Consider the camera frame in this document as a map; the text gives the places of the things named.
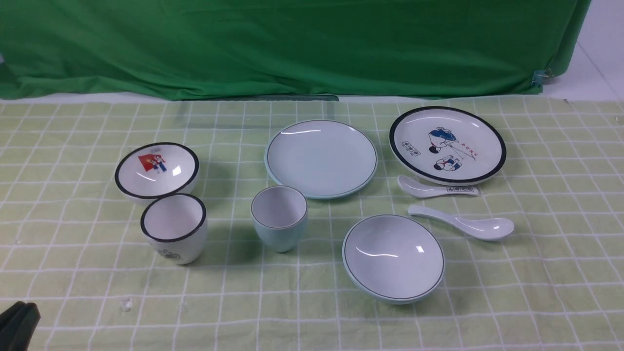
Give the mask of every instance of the black rim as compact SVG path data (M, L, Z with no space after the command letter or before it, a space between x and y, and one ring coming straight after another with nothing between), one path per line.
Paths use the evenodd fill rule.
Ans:
M175 239L159 239L159 238L155 238L153 236L151 236L148 232L147 232L147 228L145 228L145 215L147 214L147 211L150 210L150 208L152 208L152 206L154 206L154 204L158 203L161 200L164 200L168 197L173 197L173 196L186 196L186 197L190 197L191 199L197 201L197 203L199 204L199 206L202 207L202 219L199 221L199 224L195 227L195 229L191 230L188 234L185 234L179 238L175 238ZM165 197L161 197L158 200L154 201L153 203L149 204L149 206L147 206L147 208L145 208L145 211L143 211L143 214L141 215L141 230L143 231L143 234L145 234L148 238L157 241L157 242L176 242L176 241L181 241L186 239L187 237L190 237L191 235L193 235L201 226L202 224L206 221L206 206L203 204L203 202L197 198L197 196L193 196L191 194L172 194L172 195L167 195Z
M492 133L494 133L494 135L496 136L496 138L498 138L499 143L500 143L500 150L501 150L501 154L500 154L500 160L499 163L488 173L480 176L480 177L476 177L476 178L472 178L472 179L447 179L447 178L442 178L442 177L438 177L432 174L429 174L427 172L424 172L416 167L414 167L411 163L409 163L400 153L399 153L399 149L396 147L396 143L394 141L394 133L396 132L397 127L399 126L399 124L407 117L410 116L411 114L417 113L417 112L421 112L421 111L426 111L426 110L447 110L447 111L454 111L454 112L459 112L462 114L465 114L469 117L472 117L474 119L477 119L478 121L480 121L481 123L485 124L491 131ZM427 106L427 107L419 107L417 109L413 109L410 111L405 112L404 114L400 115L399 118L397 118L394 123L392 124L392 127L390 127L390 137L389 137L389 141L390 141L390 147L392 148L392 152L394 153L394 155L399 159L399 161L401 161L401 163L403 163L406 167L410 168L412 171L430 178L430 179L435 179L435 180L439 180L441 182L446 182L446 183L457 183L457 184L463 184L463 183L474 183L474 182L480 182L484 179L488 179L489 177L492 177L494 174L498 173L498 171L500 171L500 169L503 167L503 165L505 164L505 160L507 158L507 148L505 147L505 142L503 141L503 138L500 136L500 134L496 131L496 129L494 129L494 127L492 127L488 122L484 121L482 118L475 116L473 114L471 114L470 112L464 111L464 110L460 110L460 109L454 109L453 107L446 107L446 106Z
M355 274L353 274L353 271L352 271L352 270L351 270L351 268L349 267L349 262L347 261L346 254L345 254L345 249L346 249L346 247L347 247L347 240L349 240L349 236L351 236L351 233L353 232L353 230L354 230L354 229L355 229L358 225L362 224L362 222L364 222L365 220L369 220L369 219L371 219L371 218L381 217L381 216L393 216L393 217L400 217L400 218L403 218L403 219L411 220L412 222L416 223L417 225L420 225L420 226L421 226L421 228L423 228L423 229L424 229L427 233L429 233L429 235L431 235L431 237L432 237L432 238L436 241L437 246L440 248L440 253L442 254L442 271L440 272L440 276L437 278L436 283L435 283L435 284L434 284L431 288L427 289L427 291L425 291L425 292L423 292L423 293L421 293L421 294L418 294L418 295L416 295L416 296L412 296L412 297L391 297L391 296L386 296L386 295L382 295L382 294L380 294L380 293L376 292L375 290L373 290L373 289L371 289L371 288L367 287L366 285L362 284L362 282L360 282L360 281L359 281L359 279L355 276ZM431 232L430 232L427 228L425 228L422 224L420 224L420 223L416 222L415 220L409 219L409 218L407 218L407 217L403 217L403 216L401 216L401 215L396 215L396 214L380 214L380 215L374 215L374 216L372 216L372 217L368 217L368 218L366 218L366 219L360 220L358 223L355 223L355 225L354 225L351 229L349 229L349 232L347 233L347 236L344 238L343 260L344 260L344 263L345 263L345 264L346 264L346 266L347 266L347 269L349 269L349 273L351 273L351 276L352 276L355 280L357 280L357 281L358 281L358 283L359 283L360 285L362 285L364 288L366 288L366 290L368 290L368 291L370 291L370 292L374 293L375 295L382 296L382 297L385 297L385 298L387 298L387 299L391 299L391 300L413 300L413 299L417 299L417 298L419 298L419 297L421 297L421 296L423 296L423 295L427 295L429 292L431 292L433 289L435 289L435 288L436 288L436 287L440 284L440 281L442 280L442 277L444 276L444 269L445 269L445 266L446 266L446 261L444 260L444 251L442 250L442 245L440 245L440 242L439 242L439 241L437 241L436 237L434 237L434 235L433 235L433 234L431 234Z
M182 186L180 186L179 188L170 191L166 194L162 194L162 195L153 195L153 196L145 196L145 195L137 195L137 194L133 194L131 192L129 192L128 190L126 190L126 188L124 188L121 183L119 182L119 171L121 170L121 166L124 164L125 161L127 161L127 159L130 158L130 156L136 154L137 152L147 149L148 147L153 147L153 146L158 146L158 145L173 145L173 146L179 146L182 149L185 149L189 154L191 154L191 156L193 156L193 160L195 161L195 169L193 170L193 174L190 176L190 178L188 178L188 180L182 184ZM158 199L159 197L166 197L169 195L173 195L175 193L177 193L178 191L180 191L180 189L184 188L185 186L189 185L193 179L195 179L195 177L197 176L197 172L199 172L199 158L197 158L197 155L195 155L195 153L187 148L184 145L181 144L177 144L176 142L155 142L153 144L149 144L146 146L142 146L139 147L138 149L132 151L130 154L127 154L120 162L119 165L117 165L117 168L115 170L115 184L117 184L117 187L119 188L119 190L121 190L121 192L123 192L126 195L132 196L132 197L136 197L138 199L146 199L146 200L150 200L150 199Z

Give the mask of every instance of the spoon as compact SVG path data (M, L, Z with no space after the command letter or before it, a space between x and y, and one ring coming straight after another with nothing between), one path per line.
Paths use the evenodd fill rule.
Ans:
M514 231L514 223L506 218L463 219L442 211L424 206L412 205L407 209L409 215L433 218L446 222L464 233L484 241L503 239Z
M435 197L442 195L472 195L479 196L479 189L474 186L470 187L433 187L431 185L425 185L418 183L410 177L399 175L396 178L399 183L399 187L408 194L424 199L426 197Z

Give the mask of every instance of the plate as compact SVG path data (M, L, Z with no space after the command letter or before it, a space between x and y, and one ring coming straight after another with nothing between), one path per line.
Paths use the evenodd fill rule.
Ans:
M279 185L309 199L335 199L373 178L377 152L368 137L347 124L312 120L279 132L266 148L265 165Z
M390 146L404 166L442 185L474 185L494 176L507 151L486 121L460 109L407 111L390 128Z
M360 289L391 304L422 299L444 275L440 243L400 215L375 215L355 224L343 241L343 263Z

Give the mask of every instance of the checkered tablecloth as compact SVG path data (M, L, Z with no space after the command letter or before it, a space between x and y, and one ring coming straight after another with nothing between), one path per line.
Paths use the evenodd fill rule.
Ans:
M416 200L388 129L420 104L172 102L0 105L0 308L41 311L31 350L622 350L624 111L616 102L491 97L428 102L476 113L507 144L481 197ZM310 201L296 250L264 249L250 202L271 185L270 138L307 119L365 132L379 154L357 194ZM201 160L203 255L179 267L142 237L115 188L118 160L155 141ZM418 219L440 240L443 283L414 304L377 303L349 280L347 230L411 204L506 217L503 243Z

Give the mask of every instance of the dish set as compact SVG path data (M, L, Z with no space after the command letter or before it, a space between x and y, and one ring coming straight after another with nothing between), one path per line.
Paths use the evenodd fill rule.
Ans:
M479 196L476 184L493 177L506 158L500 134L486 121L450 107L422 107L399 116L389 143L399 162L418 177L443 186L397 178L405 193L426 198ZM335 199L366 186L377 169L378 151L365 133L331 120L298 122L268 143L264 162L277 186L251 202L260 240L276 252L295 248L308 223L306 199ZM186 146L159 142L125 156L115 171L119 190L135 204L146 240L163 257L189 264L208 237L206 207L190 195L199 160ZM507 219L467 220L413 205L410 216L453 225L480 240L500 240L514 225ZM361 290L390 304L408 304L433 291L444 275L440 243L421 224L394 214L365 218L346 234L343 264Z

